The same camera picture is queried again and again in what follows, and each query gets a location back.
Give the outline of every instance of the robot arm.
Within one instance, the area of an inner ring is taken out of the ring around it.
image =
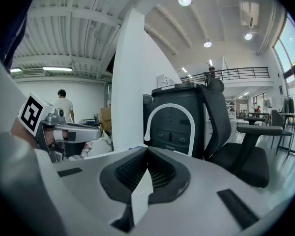
[[[81,154],[86,142],[102,136],[99,128],[65,122],[62,109],[57,109],[45,100],[30,93],[19,111],[18,120],[35,137],[39,149],[48,152],[52,162],[60,162],[64,157]],[[48,146],[45,130],[52,130],[55,141]]]

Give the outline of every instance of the black hair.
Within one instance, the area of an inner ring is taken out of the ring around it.
[[[60,89],[60,90],[58,91],[58,95],[65,97],[65,96],[66,96],[66,92],[65,92],[65,90]]]

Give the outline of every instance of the black railing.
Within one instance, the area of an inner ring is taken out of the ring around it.
[[[237,79],[268,79],[269,71],[267,67],[242,67],[235,69],[217,70],[215,71],[215,78],[221,81],[237,80]],[[184,77],[181,82],[204,83],[205,77],[203,73]]]

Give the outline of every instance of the fluorescent light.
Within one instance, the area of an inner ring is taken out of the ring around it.
[[[11,69],[10,71],[11,73],[15,73],[15,72],[21,72],[22,70],[19,68],[14,68],[14,69]]]
[[[72,72],[72,68],[69,67],[43,67],[45,71],[63,71],[63,72]]]
[[[252,39],[252,34],[251,34],[251,33],[246,34],[246,35],[245,35],[245,39],[246,39],[246,40],[250,40],[250,39]]]
[[[178,2],[182,6],[188,6],[189,4],[191,4],[191,0],[178,0]]]
[[[212,42],[210,42],[210,41],[207,41],[205,44],[204,44],[204,47],[210,47],[212,45]]]

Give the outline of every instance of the white curved handle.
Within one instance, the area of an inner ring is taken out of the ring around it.
[[[193,143],[194,143],[194,139],[195,139],[195,121],[193,120],[193,117],[190,114],[190,112],[188,110],[186,110],[184,107],[182,107],[181,105],[174,104],[174,103],[166,103],[166,104],[160,105],[157,108],[155,108],[148,117],[147,131],[146,131],[146,134],[144,136],[144,140],[149,141],[151,139],[151,137],[149,135],[149,132],[150,132],[150,128],[151,128],[152,118],[156,114],[156,112],[158,112],[159,110],[161,110],[163,108],[177,108],[177,109],[183,111],[187,115],[187,117],[189,118],[189,121],[190,121],[190,124],[191,124],[191,132],[190,132],[191,134],[190,134],[190,143],[189,143],[188,156],[191,156],[192,155],[192,150],[193,150]]]

